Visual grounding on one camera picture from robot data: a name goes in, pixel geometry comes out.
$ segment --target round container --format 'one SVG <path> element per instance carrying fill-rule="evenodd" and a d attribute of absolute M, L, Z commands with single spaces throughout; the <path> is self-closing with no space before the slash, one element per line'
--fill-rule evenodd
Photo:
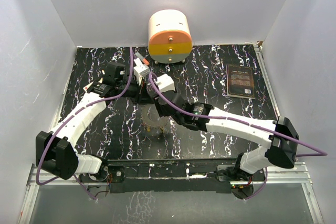
<path fill-rule="evenodd" d="M 186 16 L 178 10 L 154 13 L 148 23 L 150 56 L 160 63 L 176 63 L 191 52 L 193 43 Z"/>

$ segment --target black marble surface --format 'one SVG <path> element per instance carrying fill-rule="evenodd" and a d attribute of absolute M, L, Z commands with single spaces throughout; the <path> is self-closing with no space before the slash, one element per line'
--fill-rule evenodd
<path fill-rule="evenodd" d="M 155 65 L 145 47 L 133 48 L 149 62 L 156 75 L 171 76 L 177 91 L 190 102 L 205 102 L 225 111 L 257 118 L 275 119 L 274 109 L 253 45 L 195 46 L 185 63 Z M 82 98 L 83 87 L 96 78 L 109 61 L 129 67 L 129 48 L 80 48 L 61 112 L 61 119 Z M 251 66 L 255 99 L 232 98 L 226 92 L 226 65 Z M 113 101 L 83 133 L 79 154 L 107 159 L 218 158 L 236 157 L 257 144 L 226 134 L 190 131 L 168 119 L 163 130 L 145 127 L 142 114 L 156 114 L 155 106 L 140 108 L 120 98 Z"/>

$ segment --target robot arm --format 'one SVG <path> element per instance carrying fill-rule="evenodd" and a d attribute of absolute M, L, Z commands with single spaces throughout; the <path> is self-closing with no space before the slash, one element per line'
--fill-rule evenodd
<path fill-rule="evenodd" d="M 251 124 L 258 125 L 268 130 L 299 139 L 297 132 L 288 118 L 280 116 L 278 121 L 246 118 L 244 116 L 225 112 L 210 104 L 189 104 L 180 94 L 173 90 L 163 92 L 163 95 L 181 110 L 191 114 L 226 117 L 246 122 L 246 124 L 241 124 L 233 120 L 205 119 L 185 115 L 172 108 L 159 96 L 154 98 L 154 103 L 159 112 L 159 116 L 171 116 L 178 124 L 190 130 L 225 133 L 244 138 L 259 145 L 257 149 L 251 152 L 241 153 L 237 157 L 235 167 L 223 172 L 228 177 L 246 179 L 258 170 L 270 165 L 282 168 L 294 167 L 297 150 L 296 143 L 286 141 L 281 137 L 274 136 L 263 130 L 250 127 Z"/>
<path fill-rule="evenodd" d="M 250 124 L 259 125 L 267 129 L 277 131 L 298 139 L 298 135 L 287 118 L 280 117 L 278 121 L 257 120 L 231 114 L 215 108 L 210 104 L 191 103 L 189 104 L 175 91 L 174 82 L 171 77 L 164 74 L 158 77 L 156 84 L 164 96 L 184 111 L 195 115 L 226 116 L 247 123 L 241 124 L 230 120 L 204 119 L 195 116 L 188 116 L 180 113 L 163 101 L 159 96 L 150 97 L 146 91 L 146 83 L 143 81 L 148 70 L 136 64 L 134 67 L 135 76 L 127 92 L 123 97 L 130 98 L 134 104 L 145 105 L 155 104 L 159 116 L 171 116 L 177 124 L 180 124 L 193 131 L 208 131 L 230 134 L 241 137 L 259 144 L 256 150 L 242 153 L 238 156 L 234 167 L 219 171 L 229 179 L 246 179 L 256 171 L 269 165 L 276 165 L 283 168 L 292 168 L 295 162 L 297 145 L 285 141 L 269 133 L 254 129 Z M 60 122 L 51 132 L 40 132 L 36 137 L 36 162 L 40 157 L 49 139 L 64 121 L 77 114 L 81 108 L 88 103 L 98 101 L 102 98 L 113 97 L 120 94 L 125 87 L 125 66 L 118 63 L 109 63 L 106 74 L 98 77 L 96 81 L 85 87 L 86 93 L 75 109 Z M 57 134 L 48 154 L 43 162 L 42 168 L 63 179 L 70 178 L 73 174 L 97 174 L 102 172 L 104 160 L 94 155 L 79 155 L 75 152 L 76 143 L 86 127 L 93 119 L 106 108 L 105 102 L 99 102 L 83 110 L 80 115 L 75 116 Z"/>

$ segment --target black bracket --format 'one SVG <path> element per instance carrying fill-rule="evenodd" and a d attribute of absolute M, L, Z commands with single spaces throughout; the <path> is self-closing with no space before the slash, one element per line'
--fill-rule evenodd
<path fill-rule="evenodd" d="M 36 165 L 40 162 L 45 147 L 52 137 L 51 133 L 41 131 L 36 136 Z M 66 137 L 56 137 L 50 146 L 42 169 L 62 179 L 69 179 L 78 167 L 78 157 Z"/>
<path fill-rule="evenodd" d="M 288 118 L 280 116 L 276 123 L 276 132 L 299 139 L 299 135 Z M 286 140 L 283 137 L 271 136 L 271 148 L 265 153 L 265 157 L 275 166 L 291 169 L 294 167 L 298 144 Z"/>
<path fill-rule="evenodd" d="M 176 91 L 170 90 L 163 92 L 163 95 L 180 109 L 195 115 L 209 115 L 210 110 L 213 109 L 212 105 L 206 103 L 197 102 L 189 104 L 188 101 L 186 101 L 181 94 Z M 154 104 L 160 117 L 171 116 L 177 124 L 192 131 L 207 131 L 205 125 L 209 122 L 209 119 L 182 114 L 172 108 L 159 96 L 154 98 Z"/>

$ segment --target black book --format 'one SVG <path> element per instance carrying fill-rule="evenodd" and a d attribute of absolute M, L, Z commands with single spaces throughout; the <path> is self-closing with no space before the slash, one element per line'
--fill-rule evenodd
<path fill-rule="evenodd" d="M 250 67 L 226 65 L 228 96 L 255 98 L 252 70 Z"/>

